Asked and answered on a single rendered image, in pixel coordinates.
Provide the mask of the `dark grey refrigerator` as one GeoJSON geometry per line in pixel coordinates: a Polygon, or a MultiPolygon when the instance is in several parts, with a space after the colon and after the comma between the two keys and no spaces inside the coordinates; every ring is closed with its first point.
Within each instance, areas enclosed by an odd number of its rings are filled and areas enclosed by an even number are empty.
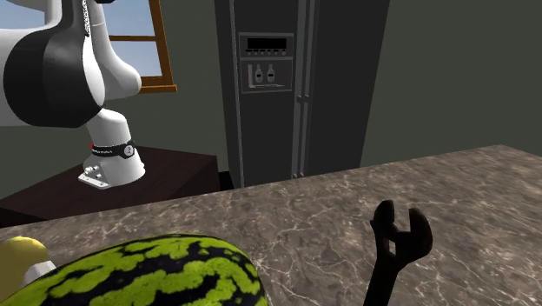
{"type": "Polygon", "coordinates": [[[360,166],[390,0],[214,0],[235,187],[360,166]]]}

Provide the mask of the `dark brown robot stand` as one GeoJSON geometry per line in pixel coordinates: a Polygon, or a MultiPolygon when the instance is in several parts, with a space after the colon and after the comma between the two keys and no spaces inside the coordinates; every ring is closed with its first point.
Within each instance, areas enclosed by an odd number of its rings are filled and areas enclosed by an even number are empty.
{"type": "Polygon", "coordinates": [[[221,189],[216,156],[138,148],[146,173],[137,181],[105,190],[78,180],[77,165],[0,199],[0,228],[67,216],[197,196],[221,189]]]}

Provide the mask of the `striped green watermelon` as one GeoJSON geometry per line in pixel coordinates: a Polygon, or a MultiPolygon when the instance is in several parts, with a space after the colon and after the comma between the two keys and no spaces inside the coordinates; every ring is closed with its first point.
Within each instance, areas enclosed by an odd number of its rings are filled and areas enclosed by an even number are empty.
{"type": "Polygon", "coordinates": [[[48,272],[24,273],[0,306],[269,306],[249,256],[203,234],[120,243],[48,272]]]}

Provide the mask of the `black adjustable wrench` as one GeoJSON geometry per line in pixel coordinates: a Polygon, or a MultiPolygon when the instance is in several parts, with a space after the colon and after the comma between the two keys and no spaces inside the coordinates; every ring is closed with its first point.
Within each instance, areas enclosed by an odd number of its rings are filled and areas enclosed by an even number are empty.
{"type": "Polygon", "coordinates": [[[381,202],[373,214],[376,262],[363,306],[388,306],[399,272],[432,250],[433,233],[425,215],[417,208],[410,208],[408,214],[409,231],[394,224],[393,200],[381,202]]]}

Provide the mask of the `wooden framed window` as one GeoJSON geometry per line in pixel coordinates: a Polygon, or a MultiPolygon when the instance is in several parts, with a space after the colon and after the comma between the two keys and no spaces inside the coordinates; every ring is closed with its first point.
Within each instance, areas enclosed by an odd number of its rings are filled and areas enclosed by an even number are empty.
{"type": "MultiPolygon", "coordinates": [[[[45,24],[45,13],[0,0],[0,28],[26,29],[45,24]]],[[[161,0],[114,0],[103,6],[114,52],[142,78],[141,93],[175,92],[161,0]]]]}

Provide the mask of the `yellow and white object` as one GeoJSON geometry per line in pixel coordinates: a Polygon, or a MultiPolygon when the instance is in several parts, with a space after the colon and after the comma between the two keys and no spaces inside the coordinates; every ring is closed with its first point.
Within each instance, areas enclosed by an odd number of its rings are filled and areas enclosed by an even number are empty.
{"type": "Polygon", "coordinates": [[[38,240],[15,236],[0,243],[0,302],[56,268],[38,240]]]}

